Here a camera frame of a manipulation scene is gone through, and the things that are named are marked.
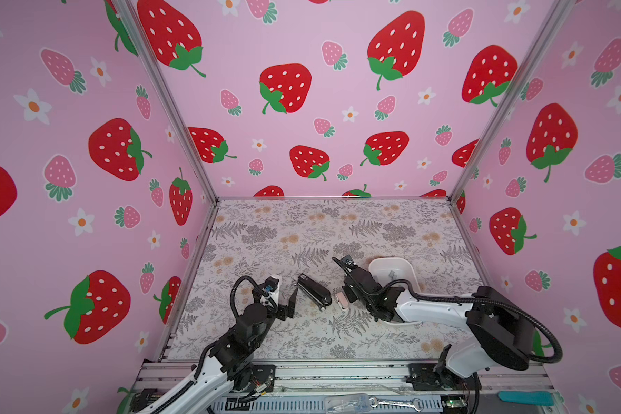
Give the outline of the black stapler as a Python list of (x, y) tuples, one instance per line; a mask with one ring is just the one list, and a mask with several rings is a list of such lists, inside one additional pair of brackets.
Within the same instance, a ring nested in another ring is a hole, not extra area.
[(315, 279), (306, 274), (300, 274), (297, 285), (317, 305), (319, 310), (322, 311), (331, 306), (331, 292), (328, 288), (315, 281)]

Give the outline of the pink mini stapler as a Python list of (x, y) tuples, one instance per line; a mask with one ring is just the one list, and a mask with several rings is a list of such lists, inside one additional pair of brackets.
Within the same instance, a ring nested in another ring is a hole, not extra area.
[(335, 295), (336, 303), (341, 307), (343, 311), (348, 310), (350, 307), (350, 302), (348, 301), (346, 295), (343, 292), (338, 292)]

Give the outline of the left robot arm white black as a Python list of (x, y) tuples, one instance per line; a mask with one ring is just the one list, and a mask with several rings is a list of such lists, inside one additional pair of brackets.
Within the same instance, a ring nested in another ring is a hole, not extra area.
[(229, 304), (235, 324), (208, 344), (188, 376), (160, 398), (153, 390), (139, 392), (130, 403), (130, 413), (204, 413), (229, 393), (236, 392), (238, 405), (251, 403), (269, 392), (275, 367), (253, 364), (275, 321), (293, 315), (295, 297), (279, 303), (280, 277), (272, 275), (258, 284), (241, 276), (234, 284)]

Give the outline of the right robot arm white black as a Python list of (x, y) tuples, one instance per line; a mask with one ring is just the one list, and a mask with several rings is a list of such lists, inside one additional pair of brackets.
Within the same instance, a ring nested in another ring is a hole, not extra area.
[(349, 255), (334, 262), (345, 274), (343, 291), (348, 302), (360, 302), (375, 321), (392, 326), (443, 324), (471, 333), (466, 341), (445, 346), (436, 365), (420, 379), (429, 387), (464, 386), (473, 392), (467, 402), (470, 413), (477, 412), (481, 402), (478, 374), (482, 370), (525, 371), (531, 362), (557, 364), (562, 360), (562, 346), (555, 335), (491, 286), (479, 286), (475, 293), (462, 296), (421, 294), (410, 279), (381, 284)]

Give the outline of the white plastic tray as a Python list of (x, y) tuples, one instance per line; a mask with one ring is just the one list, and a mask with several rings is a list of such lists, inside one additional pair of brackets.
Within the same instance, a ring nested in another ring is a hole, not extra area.
[[(368, 270), (374, 279), (383, 287), (394, 280), (406, 279), (411, 283), (415, 293), (424, 293), (424, 286), (418, 281), (414, 267), (406, 259), (399, 257), (374, 259), (368, 265)], [(396, 279), (389, 278), (388, 274), (390, 271), (396, 273)], [(385, 324), (421, 324), (421, 321), (417, 319), (409, 321), (403, 319), (395, 310), (396, 305), (412, 299), (412, 296), (409, 295), (408, 287), (405, 284), (396, 284), (390, 289), (389, 298), (393, 301), (393, 321), (385, 321)]]

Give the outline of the clear plastic bag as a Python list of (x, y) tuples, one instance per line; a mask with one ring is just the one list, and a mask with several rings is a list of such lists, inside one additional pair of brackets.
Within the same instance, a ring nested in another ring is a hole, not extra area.
[(364, 414), (372, 408), (370, 397), (365, 393), (334, 395), (324, 400), (326, 414)]

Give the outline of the silver wrench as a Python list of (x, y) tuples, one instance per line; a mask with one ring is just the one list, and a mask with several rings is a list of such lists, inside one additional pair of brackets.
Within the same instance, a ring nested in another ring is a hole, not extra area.
[(411, 401), (398, 401), (398, 400), (380, 400), (374, 396), (369, 398), (369, 404), (372, 408), (383, 408), (383, 407), (399, 407), (405, 409), (412, 409), (415, 412), (422, 412), (424, 407), (422, 407), (422, 403), (420, 400), (411, 400)]

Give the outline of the aluminium rail base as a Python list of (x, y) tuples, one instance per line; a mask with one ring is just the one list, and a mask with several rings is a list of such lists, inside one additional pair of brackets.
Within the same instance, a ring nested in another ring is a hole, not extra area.
[[(435, 365), (433, 361), (322, 361), (256, 360), (257, 367), (275, 367), (271, 390), (251, 403), (238, 405), (239, 394), (229, 393), (204, 413), (325, 413), (329, 396), (365, 393), (380, 400), (420, 400), (424, 410), (399, 407), (373, 408), (369, 413), (470, 413), (467, 402), (474, 397), (464, 386), (450, 390), (425, 386), (421, 377)], [(143, 390), (153, 390), (153, 399), (171, 390), (188, 376), (196, 364), (191, 362), (146, 363), (136, 383), (120, 405), (130, 413), (130, 403)], [(532, 365), (524, 372), (491, 367), (479, 372), (481, 402), (475, 413), (564, 413), (562, 399), (543, 367)], [(548, 392), (554, 406), (505, 403), (499, 392)]]

